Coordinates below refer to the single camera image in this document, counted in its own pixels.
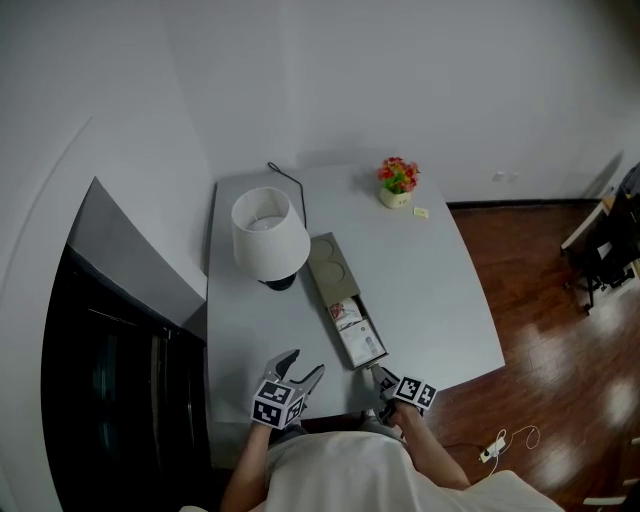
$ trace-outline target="white shirt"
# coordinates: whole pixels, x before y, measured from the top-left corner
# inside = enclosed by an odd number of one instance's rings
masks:
[[[269,493],[254,512],[562,511],[511,471],[465,491],[418,473],[401,443],[368,432],[291,439],[269,451]]]

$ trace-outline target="cardboard box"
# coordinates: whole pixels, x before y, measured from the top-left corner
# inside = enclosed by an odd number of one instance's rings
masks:
[[[373,319],[360,297],[360,288],[347,265],[333,233],[311,239],[311,252],[307,261],[311,275],[318,287],[327,314],[335,326],[330,306],[346,299],[353,299],[363,317],[362,321],[336,331],[342,340],[353,369],[369,366],[388,354]]]

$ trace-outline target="lamp base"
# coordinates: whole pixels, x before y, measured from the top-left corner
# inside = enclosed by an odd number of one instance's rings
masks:
[[[297,272],[291,274],[289,277],[285,277],[284,279],[279,279],[278,281],[260,281],[261,283],[266,284],[272,290],[276,290],[281,292],[282,290],[286,290],[289,288],[296,279]]]

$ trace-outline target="person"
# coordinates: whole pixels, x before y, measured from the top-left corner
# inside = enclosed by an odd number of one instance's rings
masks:
[[[269,448],[271,428],[254,423],[221,512],[562,510],[511,471],[471,485],[414,406],[396,402],[391,419],[406,444],[370,418],[357,432],[297,427]]]

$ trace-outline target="black and white marker cube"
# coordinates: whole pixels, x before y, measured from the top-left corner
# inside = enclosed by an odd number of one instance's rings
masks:
[[[296,397],[294,388],[263,380],[253,395],[251,417],[259,423],[283,429],[302,414],[303,405],[304,395]]]
[[[414,377],[402,377],[393,391],[393,397],[409,402],[420,409],[429,409],[436,396],[436,389]]]

